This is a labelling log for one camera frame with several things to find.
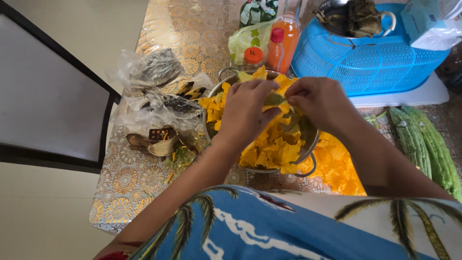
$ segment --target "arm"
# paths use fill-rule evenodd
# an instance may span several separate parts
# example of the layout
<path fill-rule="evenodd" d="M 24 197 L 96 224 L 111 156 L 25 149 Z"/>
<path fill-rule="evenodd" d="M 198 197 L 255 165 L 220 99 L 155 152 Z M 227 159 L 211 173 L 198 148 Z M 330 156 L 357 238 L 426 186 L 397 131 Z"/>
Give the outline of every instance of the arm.
<path fill-rule="evenodd" d="M 206 188 L 223 184 L 244 148 L 280 113 L 279 108 L 262 112 L 266 95 L 278 87 L 273 81 L 260 80 L 234 84 L 227 95 L 219 133 L 94 259 L 115 251 L 134 251 L 152 237 L 185 200 Z"/>
<path fill-rule="evenodd" d="M 319 129 L 345 145 L 368 195 L 455 201 L 358 114 L 338 82 L 304 77 L 287 90 L 286 97 Z"/>

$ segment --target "person's left hand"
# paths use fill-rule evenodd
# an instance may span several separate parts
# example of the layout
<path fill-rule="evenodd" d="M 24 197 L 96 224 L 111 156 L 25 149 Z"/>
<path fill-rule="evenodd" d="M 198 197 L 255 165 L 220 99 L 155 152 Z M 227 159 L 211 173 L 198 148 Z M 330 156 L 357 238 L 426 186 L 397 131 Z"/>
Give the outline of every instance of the person's left hand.
<path fill-rule="evenodd" d="M 242 152 L 281 113 L 278 107 L 262 112 L 266 96 L 278 88 L 279 85 L 271 80 L 233 84 L 226 96 L 219 133 L 214 139 L 219 137 L 227 145 Z"/>

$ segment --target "metal colander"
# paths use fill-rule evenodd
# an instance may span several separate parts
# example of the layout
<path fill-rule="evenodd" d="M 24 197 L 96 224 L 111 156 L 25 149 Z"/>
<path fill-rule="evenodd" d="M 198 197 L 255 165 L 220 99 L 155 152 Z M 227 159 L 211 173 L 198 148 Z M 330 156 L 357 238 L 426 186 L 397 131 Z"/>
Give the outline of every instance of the metal colander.
<path fill-rule="evenodd" d="M 233 70 L 235 72 L 238 72 L 238 69 L 233 68 L 233 67 L 228 67 L 228 68 L 222 69 L 220 71 L 220 73 L 219 73 L 219 76 L 218 76 L 218 79 L 219 79 L 220 83 L 218 83 L 218 85 L 209 94 L 209 96 L 208 96 L 209 98 L 214 97 L 218 93 L 223 91 L 223 89 L 221 88 L 221 84 L 223 84 L 224 82 L 227 82 L 227 83 L 229 83 L 231 85 L 237 82 L 238 77 L 237 77 L 236 74 L 234 74 L 232 76 L 229 76 L 224 80 L 221 80 L 221 75 L 226 70 Z M 246 73 L 252 74 L 255 71 L 256 70 L 247 70 Z M 280 74 L 278 72 L 270 71 L 270 70 L 267 70 L 267 72 L 268 72 L 268 76 L 267 76 L 268 80 L 274 80 Z M 300 116 L 298 116 L 298 115 L 292 116 L 289 125 L 282 124 L 282 126 L 284 127 L 284 131 L 286 131 L 286 132 L 290 131 L 296 124 L 298 124 L 299 120 L 300 120 Z M 207 123 L 207 112 L 206 111 L 203 114 L 203 123 L 204 123 L 204 131 L 205 131 L 206 137 L 210 141 L 216 134 L 218 134 L 218 131 L 216 131 L 214 129 L 215 123 L 213 123 L 213 122 L 208 122 Z M 298 174 L 295 174 L 295 175 L 298 176 L 298 177 L 306 177 L 306 176 L 309 176 L 310 174 L 312 174 L 314 172 L 314 170 L 316 169 L 316 160 L 315 160 L 315 158 L 314 158 L 314 156 L 313 156 L 313 154 L 311 152 L 313 151 L 313 149 L 315 148 L 315 146 L 316 146 L 316 144 L 318 142 L 319 130 L 313 124 L 311 124 L 311 122 L 310 122 L 309 127 L 306 130 L 303 130 L 301 139 L 304 140 L 306 143 L 305 143 L 304 146 L 302 146 L 300 148 L 300 152 L 298 153 L 300 155 L 300 157 L 294 163 L 299 164 L 299 163 L 303 162 L 309 155 L 311 155 L 311 158 L 313 159 L 313 168 L 308 173 L 298 173 Z M 245 170 L 245 171 L 253 172 L 253 173 L 278 173 L 279 172 L 278 169 L 266 169 L 265 167 L 258 167 L 258 168 L 242 167 L 242 169 Z"/>

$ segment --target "blue laundry basket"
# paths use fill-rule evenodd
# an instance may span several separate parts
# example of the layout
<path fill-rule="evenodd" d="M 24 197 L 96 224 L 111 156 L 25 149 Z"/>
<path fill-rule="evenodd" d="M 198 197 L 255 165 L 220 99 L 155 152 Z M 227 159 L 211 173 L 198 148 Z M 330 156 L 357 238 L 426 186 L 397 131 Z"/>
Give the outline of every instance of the blue laundry basket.
<path fill-rule="evenodd" d="M 409 46 L 400 16 L 403 4 L 376 4 L 377 10 L 396 16 L 396 28 L 385 37 L 351 39 L 357 47 L 329 41 L 329 32 L 314 18 L 306 26 L 292 60 L 297 77 L 329 77 L 338 80 L 349 97 L 399 93 L 413 90 L 426 81 L 441 64 L 449 50 L 432 51 Z M 382 19 L 388 28 L 391 19 Z M 351 42 L 331 35 L 331 40 L 345 45 Z"/>

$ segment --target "colander handle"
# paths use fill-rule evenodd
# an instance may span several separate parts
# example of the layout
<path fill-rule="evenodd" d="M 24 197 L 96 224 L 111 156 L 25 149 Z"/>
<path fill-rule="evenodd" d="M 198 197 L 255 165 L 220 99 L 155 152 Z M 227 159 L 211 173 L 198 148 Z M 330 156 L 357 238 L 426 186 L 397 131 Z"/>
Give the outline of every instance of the colander handle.
<path fill-rule="evenodd" d="M 232 71 L 236 72 L 236 74 L 239 73 L 239 69 L 236 68 L 236 67 L 227 67 L 227 68 L 224 68 L 224 69 L 220 70 L 220 72 L 218 73 L 218 82 L 223 81 L 223 80 L 221 79 L 221 75 L 222 75 L 223 72 L 226 71 L 226 70 L 232 70 Z"/>
<path fill-rule="evenodd" d="M 311 159 L 313 160 L 313 168 L 311 168 L 311 170 L 305 174 L 294 174 L 295 176 L 297 177 L 307 177 L 307 176 L 310 176 L 311 174 L 313 174 L 313 172 L 316 170 L 316 159 L 315 159 L 315 156 L 313 155 L 313 153 L 310 154 L 311 156 Z"/>
<path fill-rule="evenodd" d="M 383 19 L 386 15 L 390 16 L 391 18 L 391 25 L 390 27 L 388 27 L 388 29 L 386 31 L 383 32 L 383 34 L 380 36 L 380 37 L 384 37 L 384 36 L 387 36 L 390 31 L 393 31 L 396 27 L 396 16 L 394 13 L 392 12 L 388 12 L 388 11 L 381 11 L 380 12 L 380 17 Z"/>

